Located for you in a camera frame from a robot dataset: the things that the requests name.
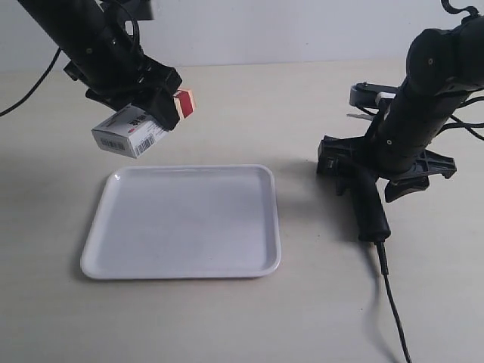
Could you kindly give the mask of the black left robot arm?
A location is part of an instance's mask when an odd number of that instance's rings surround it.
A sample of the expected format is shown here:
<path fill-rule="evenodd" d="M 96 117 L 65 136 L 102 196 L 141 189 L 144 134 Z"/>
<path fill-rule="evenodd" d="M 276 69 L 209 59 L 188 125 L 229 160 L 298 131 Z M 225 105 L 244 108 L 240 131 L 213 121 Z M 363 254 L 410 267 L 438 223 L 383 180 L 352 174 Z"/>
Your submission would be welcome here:
<path fill-rule="evenodd" d="M 177 126 L 174 95 L 182 78 L 141 47 L 139 23 L 154 18 L 149 1 L 20 4 L 69 58 L 64 71 L 87 86 L 87 98 L 115 111 L 138 107 L 166 131 Z"/>

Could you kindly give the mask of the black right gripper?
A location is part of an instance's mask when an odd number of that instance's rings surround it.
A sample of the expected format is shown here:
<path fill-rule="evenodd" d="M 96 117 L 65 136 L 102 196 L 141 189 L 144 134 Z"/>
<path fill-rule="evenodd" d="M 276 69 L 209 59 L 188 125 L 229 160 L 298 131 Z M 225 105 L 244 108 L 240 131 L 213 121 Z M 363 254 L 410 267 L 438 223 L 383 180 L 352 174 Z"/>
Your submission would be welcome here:
<path fill-rule="evenodd" d="M 378 113 L 362 136 L 320 142 L 320 173 L 336 178 L 336 195 L 355 184 L 358 171 L 388 181 L 385 201 L 425 191 L 429 177 L 449 179 L 457 172 L 455 160 L 427 147 L 452 113 Z"/>

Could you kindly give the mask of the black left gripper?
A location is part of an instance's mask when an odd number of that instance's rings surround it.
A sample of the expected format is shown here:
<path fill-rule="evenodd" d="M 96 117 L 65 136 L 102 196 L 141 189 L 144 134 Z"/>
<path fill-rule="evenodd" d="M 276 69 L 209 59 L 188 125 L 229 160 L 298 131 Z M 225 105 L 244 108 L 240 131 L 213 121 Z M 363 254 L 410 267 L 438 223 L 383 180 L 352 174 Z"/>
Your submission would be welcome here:
<path fill-rule="evenodd" d="M 132 104 L 148 113 L 164 130 L 172 131 L 180 116 L 173 95 L 182 83 L 175 68 L 159 63 L 121 41 L 68 42 L 70 59 L 64 71 L 90 90 L 85 96 L 119 111 Z"/>

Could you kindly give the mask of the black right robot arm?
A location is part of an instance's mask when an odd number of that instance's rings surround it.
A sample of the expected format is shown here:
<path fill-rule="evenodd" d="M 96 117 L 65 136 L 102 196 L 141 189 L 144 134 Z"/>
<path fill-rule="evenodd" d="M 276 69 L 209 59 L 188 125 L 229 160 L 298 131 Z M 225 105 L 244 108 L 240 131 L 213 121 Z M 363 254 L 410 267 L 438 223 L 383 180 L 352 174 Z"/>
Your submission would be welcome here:
<path fill-rule="evenodd" d="M 366 170 L 373 180 L 388 180 L 388 203 L 426 190 L 431 175 L 451 178 L 454 160 L 427 147 L 462 103 L 482 89 L 483 18 L 466 17 L 450 30 L 424 30 L 411 43 L 399 87 L 367 82 L 351 87 L 350 105 L 377 113 L 363 136 L 322 139 L 318 174 L 335 178 L 342 195 L 358 171 Z"/>

